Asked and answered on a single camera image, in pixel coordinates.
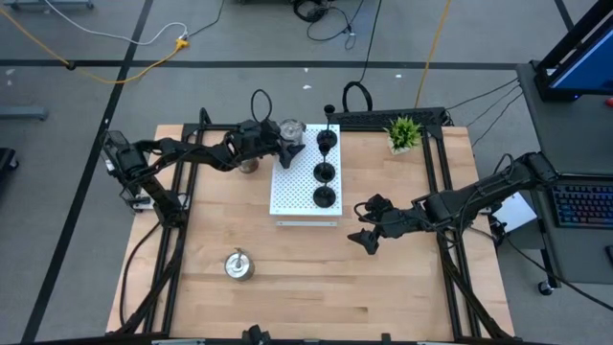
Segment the green plant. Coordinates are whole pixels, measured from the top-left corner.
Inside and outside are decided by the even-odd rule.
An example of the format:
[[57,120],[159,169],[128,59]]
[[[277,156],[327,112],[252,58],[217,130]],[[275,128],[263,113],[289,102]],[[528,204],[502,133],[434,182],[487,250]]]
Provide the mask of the green plant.
[[421,139],[421,125],[414,123],[412,119],[397,118],[392,121],[389,129],[383,129],[390,135],[394,150],[415,147]]

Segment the floor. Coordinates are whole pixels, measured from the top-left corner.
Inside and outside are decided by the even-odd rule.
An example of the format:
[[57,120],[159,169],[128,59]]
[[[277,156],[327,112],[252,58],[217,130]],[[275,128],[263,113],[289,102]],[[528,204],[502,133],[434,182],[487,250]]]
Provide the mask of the floor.
[[[94,2],[93,11],[62,9],[87,28],[128,36],[142,31],[142,39],[153,37],[171,21],[182,21],[193,31],[214,20],[221,3]],[[451,106],[512,80],[515,63],[542,58],[565,34],[557,5],[564,4],[577,21],[593,2],[454,1],[420,106]],[[339,0],[337,6],[351,15],[358,3]],[[364,79],[376,109],[413,107],[444,3],[382,3],[370,56],[378,63],[372,64]],[[0,196],[0,343],[19,342],[24,333],[27,338],[50,340],[104,332],[132,215],[117,197],[119,185],[106,174],[98,156],[90,154],[101,124],[138,140],[151,137],[159,124],[195,122],[201,106],[215,123],[235,123],[249,116],[249,97],[257,88],[270,94],[273,118],[322,122],[323,106],[340,108],[343,86],[362,73],[360,61],[366,58],[377,4],[365,1],[353,25],[355,47],[346,51],[343,36],[325,43],[308,40],[307,24],[284,0],[251,0],[244,6],[238,0],[226,0],[219,22],[192,37],[191,47],[174,59],[187,62],[155,69],[123,88],[70,73],[0,18],[0,104],[38,104],[50,113],[45,122],[4,121],[0,126],[0,147],[16,149],[21,162],[19,170],[3,181]],[[167,55],[181,34],[180,29],[171,28],[155,43],[134,51],[126,42],[80,32],[43,9],[10,13],[66,58],[88,64],[90,72],[112,80],[125,73],[135,75],[150,60]],[[342,27],[341,17],[330,15],[313,28],[313,34],[327,35]],[[456,125],[468,124],[497,97],[452,110]],[[473,141],[505,103],[471,126]],[[353,93],[349,104],[355,110],[365,107]],[[538,144],[520,98],[475,147],[479,174],[489,174],[503,152],[518,155],[528,150],[538,150]],[[42,313],[34,307],[36,297],[60,234],[71,234],[72,229],[65,260]],[[534,250],[527,253],[538,257]],[[541,272],[505,246],[499,250],[499,259],[517,335],[563,344],[610,342],[613,318],[604,309],[569,288],[542,297],[535,289],[535,283],[544,278]],[[613,302],[613,287],[581,287]],[[26,331],[33,309],[43,315],[40,323],[33,323],[39,325],[38,332],[36,327]]]

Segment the black floor stripe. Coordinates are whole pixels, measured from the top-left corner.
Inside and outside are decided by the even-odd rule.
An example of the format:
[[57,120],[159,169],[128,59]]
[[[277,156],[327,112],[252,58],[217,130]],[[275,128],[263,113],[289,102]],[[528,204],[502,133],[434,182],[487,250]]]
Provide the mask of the black floor stripe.
[[[148,67],[154,60],[134,60],[130,67]],[[76,60],[79,67],[121,67],[122,60]],[[510,62],[431,62],[430,69],[512,71],[517,63]],[[50,59],[5,59],[0,66],[62,67]],[[364,61],[181,61],[171,60],[157,68],[363,68]],[[420,61],[370,61],[369,69],[423,69]]]
[[564,25],[566,25],[566,30],[570,31],[575,26],[575,24],[573,23],[573,19],[571,18],[571,14],[568,12],[568,9],[566,9],[564,0],[555,0],[555,1],[556,1],[557,10],[559,11],[559,15],[562,16]]
[[[152,3],[153,0],[145,1],[143,9],[141,10],[141,14],[138,18],[136,28],[134,29],[134,33],[132,34],[132,40],[140,39],[141,34],[143,33],[143,28],[145,27],[145,23],[147,22],[148,14],[151,9]],[[118,81],[124,80],[127,76],[127,72],[130,68],[130,62],[134,58],[134,54],[136,54],[136,47],[136,44],[131,43],[127,48],[124,63],[117,76]],[[38,334],[38,329],[40,328],[43,316],[45,315],[45,311],[47,310],[47,306],[49,305],[51,294],[56,285],[57,276],[59,274],[59,271],[61,270],[61,266],[64,261],[64,257],[66,256],[66,251],[68,250],[70,240],[72,239],[73,233],[75,232],[77,219],[79,218],[80,210],[83,206],[83,202],[85,201],[85,196],[87,195],[87,190],[89,189],[89,185],[94,175],[94,170],[96,169],[96,164],[98,163],[98,157],[100,156],[100,152],[102,150],[102,142],[98,140],[98,138],[110,126],[111,119],[113,118],[113,113],[115,112],[117,103],[119,102],[119,99],[122,95],[123,88],[124,86],[122,84],[116,84],[111,91],[106,110],[104,111],[100,126],[98,127],[98,133],[96,135],[96,138],[94,139],[94,144],[92,145],[92,149],[89,152],[89,157],[87,158],[87,163],[85,164],[83,175],[79,181],[79,186],[77,187],[77,193],[75,194],[73,203],[70,206],[70,211],[68,212],[68,216],[66,217],[66,221],[64,222],[64,226],[61,230],[59,240],[57,241],[54,256],[51,259],[49,269],[47,270],[45,279],[42,283],[40,291],[38,292],[38,297],[36,298],[36,302],[34,303],[34,308],[32,310],[32,313],[30,314],[28,325],[26,326],[26,329],[21,338],[22,343],[34,342],[36,339],[36,335]]]

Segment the metal can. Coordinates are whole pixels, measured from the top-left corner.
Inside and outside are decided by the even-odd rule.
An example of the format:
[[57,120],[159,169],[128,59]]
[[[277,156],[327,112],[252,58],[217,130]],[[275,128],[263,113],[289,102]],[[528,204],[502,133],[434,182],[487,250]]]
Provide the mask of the metal can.
[[242,161],[242,163],[240,163],[240,165],[238,166],[238,170],[241,173],[252,173],[256,171],[259,166],[260,161],[258,160],[258,158],[252,158]]
[[303,133],[307,130],[307,125],[297,120],[287,119],[279,124],[279,128],[281,129],[281,136],[284,138],[285,145],[296,146],[303,144]]
[[224,268],[230,278],[239,282],[249,280],[256,271],[253,261],[240,249],[226,259]]

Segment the white pegboard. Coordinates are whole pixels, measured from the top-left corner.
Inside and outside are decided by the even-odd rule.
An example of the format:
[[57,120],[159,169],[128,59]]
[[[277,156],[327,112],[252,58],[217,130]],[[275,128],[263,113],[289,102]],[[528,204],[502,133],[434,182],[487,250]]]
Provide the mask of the white pegboard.
[[339,125],[330,125],[338,141],[326,156],[326,162],[335,170],[334,179],[328,187],[336,193],[336,201],[329,208],[321,208],[313,201],[313,192],[324,185],[315,179],[313,169],[324,161],[317,145],[317,134],[326,125],[306,125],[303,144],[306,147],[294,157],[289,169],[284,169],[279,161],[272,168],[270,184],[270,214],[275,216],[342,216],[343,194],[341,190],[341,133]]

